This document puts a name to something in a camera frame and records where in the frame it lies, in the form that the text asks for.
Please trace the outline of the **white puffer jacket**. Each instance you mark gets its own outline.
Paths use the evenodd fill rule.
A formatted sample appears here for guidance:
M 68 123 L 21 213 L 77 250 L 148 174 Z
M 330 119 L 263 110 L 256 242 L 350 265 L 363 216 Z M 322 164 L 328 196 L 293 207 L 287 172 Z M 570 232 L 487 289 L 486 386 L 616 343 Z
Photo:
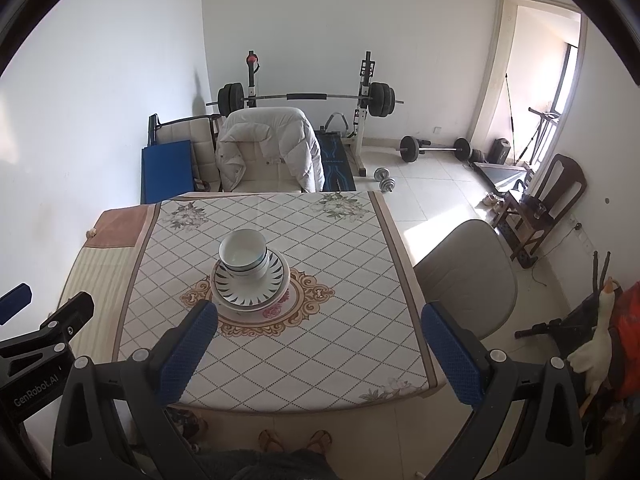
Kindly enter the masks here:
M 302 110 L 290 106 L 231 113 L 218 134 L 216 165 L 226 192 L 281 191 L 295 183 L 315 193 L 326 182 L 314 128 Z

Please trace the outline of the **white bowl dark rim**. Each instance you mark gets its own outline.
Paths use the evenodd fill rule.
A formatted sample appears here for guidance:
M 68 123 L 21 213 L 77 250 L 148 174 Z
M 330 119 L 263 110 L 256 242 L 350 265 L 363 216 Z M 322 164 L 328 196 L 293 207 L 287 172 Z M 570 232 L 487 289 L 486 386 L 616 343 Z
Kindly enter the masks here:
M 266 239 L 261 232 L 239 229 L 229 233 L 218 249 L 221 264 L 237 278 L 259 280 L 267 270 Z

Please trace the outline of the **treadmill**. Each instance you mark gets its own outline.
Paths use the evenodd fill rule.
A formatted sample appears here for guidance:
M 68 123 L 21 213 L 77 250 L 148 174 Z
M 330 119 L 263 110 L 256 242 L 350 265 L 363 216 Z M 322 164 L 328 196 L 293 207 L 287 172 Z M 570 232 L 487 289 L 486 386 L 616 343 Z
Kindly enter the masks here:
M 496 194 L 513 190 L 524 191 L 532 180 L 530 171 L 523 166 L 499 165 L 490 162 L 472 162 L 471 166 Z

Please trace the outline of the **barbell on rack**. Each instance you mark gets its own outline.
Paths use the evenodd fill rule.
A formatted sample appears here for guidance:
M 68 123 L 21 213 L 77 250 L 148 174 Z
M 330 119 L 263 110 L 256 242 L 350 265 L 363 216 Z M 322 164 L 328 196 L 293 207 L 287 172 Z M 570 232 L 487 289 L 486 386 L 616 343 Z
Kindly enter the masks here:
M 257 101 L 327 101 L 349 100 L 356 101 L 373 117 L 387 117 L 392 114 L 397 105 L 404 105 L 403 100 L 396 98 L 395 89 L 384 82 L 372 82 L 367 94 L 341 94 L 323 92 L 288 92 L 282 94 L 267 94 L 266 96 L 246 96 L 244 88 L 239 82 L 225 84 L 218 90 L 217 99 L 207 103 L 207 106 L 216 106 L 219 114 L 224 117 L 232 112 L 242 110 L 249 102 Z

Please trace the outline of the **chrome dumbbell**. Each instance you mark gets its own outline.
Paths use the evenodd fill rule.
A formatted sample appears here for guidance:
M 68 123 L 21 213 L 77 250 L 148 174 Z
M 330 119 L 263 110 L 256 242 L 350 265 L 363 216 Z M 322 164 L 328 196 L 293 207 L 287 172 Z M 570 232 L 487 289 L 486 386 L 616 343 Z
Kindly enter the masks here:
M 385 167 L 375 169 L 374 180 L 378 182 L 378 187 L 382 193 L 393 192 L 396 186 L 396 180 L 390 176 L 390 170 Z

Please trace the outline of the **beige padded chair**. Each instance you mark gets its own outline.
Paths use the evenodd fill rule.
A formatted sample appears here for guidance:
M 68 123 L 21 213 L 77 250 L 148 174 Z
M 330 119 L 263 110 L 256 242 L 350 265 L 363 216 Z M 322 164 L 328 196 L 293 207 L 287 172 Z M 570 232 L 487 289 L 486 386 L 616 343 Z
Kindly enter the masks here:
M 438 301 L 478 339 L 510 318 L 518 281 L 498 235 L 480 219 L 459 224 L 413 267 L 426 301 Z

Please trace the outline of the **folding chair beige cushion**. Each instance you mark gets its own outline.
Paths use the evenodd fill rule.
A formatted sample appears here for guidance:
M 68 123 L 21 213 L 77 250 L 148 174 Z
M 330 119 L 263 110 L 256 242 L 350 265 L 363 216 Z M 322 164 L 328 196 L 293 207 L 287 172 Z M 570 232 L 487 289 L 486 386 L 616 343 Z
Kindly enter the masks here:
M 216 164 L 216 142 L 222 127 L 218 114 L 198 115 L 161 122 L 157 114 L 149 117 L 148 144 L 190 142 L 192 174 L 207 191 L 221 189 L 220 173 Z

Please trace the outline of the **white goose plush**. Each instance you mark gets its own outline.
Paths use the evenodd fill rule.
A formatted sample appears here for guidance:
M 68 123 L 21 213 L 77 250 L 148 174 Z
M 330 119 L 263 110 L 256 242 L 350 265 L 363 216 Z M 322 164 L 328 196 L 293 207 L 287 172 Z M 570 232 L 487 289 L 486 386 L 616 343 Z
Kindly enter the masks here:
M 590 341 L 572 352 L 567 361 L 577 374 L 585 375 L 585 392 L 590 398 L 595 396 L 608 377 L 612 361 L 612 339 L 608 329 L 615 306 L 615 286 L 617 282 L 607 278 L 599 296 L 596 330 Z

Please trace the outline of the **patterned tablecloth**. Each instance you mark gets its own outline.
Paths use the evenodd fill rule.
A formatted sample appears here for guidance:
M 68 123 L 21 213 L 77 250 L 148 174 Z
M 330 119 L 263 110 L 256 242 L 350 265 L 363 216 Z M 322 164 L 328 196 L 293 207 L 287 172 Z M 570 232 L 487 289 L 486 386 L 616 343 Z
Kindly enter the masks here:
M 192 193 L 101 214 L 62 296 L 89 294 L 74 350 L 156 344 L 200 301 L 218 327 L 184 405 L 318 412 L 426 396 L 444 381 L 423 296 L 377 192 Z

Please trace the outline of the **dark wooden chair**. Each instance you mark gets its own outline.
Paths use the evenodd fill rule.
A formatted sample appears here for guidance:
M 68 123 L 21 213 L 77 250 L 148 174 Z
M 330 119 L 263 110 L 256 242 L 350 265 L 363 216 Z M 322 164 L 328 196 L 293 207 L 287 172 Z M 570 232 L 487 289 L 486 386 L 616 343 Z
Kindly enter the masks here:
M 530 193 L 511 190 L 491 220 L 509 247 L 510 258 L 523 269 L 538 260 L 538 250 L 588 188 L 575 159 L 555 154 L 538 186 Z

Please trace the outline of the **white plate pink flowers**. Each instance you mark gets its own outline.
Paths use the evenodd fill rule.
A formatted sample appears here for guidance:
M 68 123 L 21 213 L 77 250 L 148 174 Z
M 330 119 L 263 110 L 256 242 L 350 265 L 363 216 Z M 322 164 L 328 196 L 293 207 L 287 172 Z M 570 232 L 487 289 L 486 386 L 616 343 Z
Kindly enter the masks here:
M 256 312 L 276 304 L 288 289 L 289 278 L 265 276 L 258 281 L 212 277 L 212 294 L 217 304 L 236 312 Z

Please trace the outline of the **white plate blue leaves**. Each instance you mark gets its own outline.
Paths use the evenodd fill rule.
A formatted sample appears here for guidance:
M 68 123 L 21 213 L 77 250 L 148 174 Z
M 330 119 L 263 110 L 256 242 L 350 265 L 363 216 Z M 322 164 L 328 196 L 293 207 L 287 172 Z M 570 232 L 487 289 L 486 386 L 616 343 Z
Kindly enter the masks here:
M 256 311 L 280 300 L 288 289 L 290 266 L 280 252 L 268 249 L 265 272 L 260 278 L 239 278 L 217 262 L 210 281 L 223 304 L 236 310 Z

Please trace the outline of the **black blue weight bench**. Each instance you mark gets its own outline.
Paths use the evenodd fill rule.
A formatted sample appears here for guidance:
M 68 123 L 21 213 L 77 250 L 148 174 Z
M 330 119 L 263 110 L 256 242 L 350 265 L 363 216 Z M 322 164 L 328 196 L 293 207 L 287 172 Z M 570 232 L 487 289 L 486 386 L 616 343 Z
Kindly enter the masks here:
M 335 117 L 344 122 L 342 131 L 333 131 L 330 125 Z M 320 145 L 321 162 L 324 174 L 323 192 L 354 192 L 356 184 L 352 176 L 352 167 L 343 144 L 343 134 L 352 133 L 346 117 L 340 113 L 333 113 L 326 123 L 316 131 Z

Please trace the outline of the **barbell on floor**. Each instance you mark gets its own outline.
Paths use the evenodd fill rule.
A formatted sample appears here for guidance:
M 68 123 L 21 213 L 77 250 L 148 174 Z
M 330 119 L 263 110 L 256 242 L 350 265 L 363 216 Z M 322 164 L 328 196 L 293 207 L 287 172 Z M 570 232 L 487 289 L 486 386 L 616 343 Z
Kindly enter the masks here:
M 420 155 L 427 152 L 450 152 L 460 162 L 466 162 L 472 154 L 471 144 L 465 138 L 457 138 L 450 146 L 436 146 L 429 140 L 417 139 L 414 136 L 404 136 L 397 151 L 401 159 L 407 164 L 416 162 Z

